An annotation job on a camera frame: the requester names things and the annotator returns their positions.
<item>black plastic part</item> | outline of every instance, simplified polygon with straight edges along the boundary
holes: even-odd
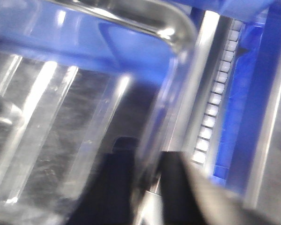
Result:
[[[166,224],[205,225],[187,181],[179,152],[165,152],[160,163],[163,214]]]
[[[113,154],[107,154],[94,183],[86,191],[78,209],[67,225],[128,225],[132,223],[134,151],[126,150],[124,139],[115,143]],[[137,140],[127,139],[131,149]]]

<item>stainless steel surface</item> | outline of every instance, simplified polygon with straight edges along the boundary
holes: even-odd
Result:
[[[73,164],[70,166],[65,181],[60,187],[66,198],[77,199],[88,181],[98,150],[107,128],[122,98],[130,87],[131,76],[123,75],[111,80],[102,96],[101,103],[94,112],[92,121],[84,134],[84,139]]]
[[[256,148],[244,206],[256,209],[281,224],[281,56]]]

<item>blue panel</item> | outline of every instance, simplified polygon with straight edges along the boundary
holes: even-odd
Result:
[[[176,2],[211,10],[221,15],[250,22],[274,0],[174,0]]]
[[[240,56],[237,57],[237,62],[232,72],[233,80],[214,170],[214,176],[222,179],[227,179],[228,176],[262,33],[262,27],[246,25],[239,40],[238,55]],[[217,171],[218,168],[225,168],[225,173],[220,175]]]
[[[157,84],[173,58],[155,37],[44,0],[0,0],[0,52]]]
[[[269,9],[256,67],[248,90],[244,112],[240,120],[234,154],[227,177],[226,187],[241,195],[246,190],[255,148],[280,54],[281,0],[277,0]]]

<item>white square light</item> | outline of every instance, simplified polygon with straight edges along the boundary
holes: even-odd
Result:
[[[192,160],[197,163],[203,164],[203,163],[205,163],[205,160],[206,160],[206,154],[204,152],[195,150],[195,152],[192,156]]]
[[[216,105],[207,104],[205,113],[211,116],[216,116],[219,112],[219,107]]]
[[[201,151],[207,151],[209,148],[209,141],[204,140],[202,138],[198,138],[196,148],[200,149]]]
[[[201,127],[199,136],[203,137],[205,139],[210,139],[212,135],[212,129],[209,129],[207,127]]]
[[[215,125],[215,117],[204,116],[202,124],[206,127],[213,128]]]

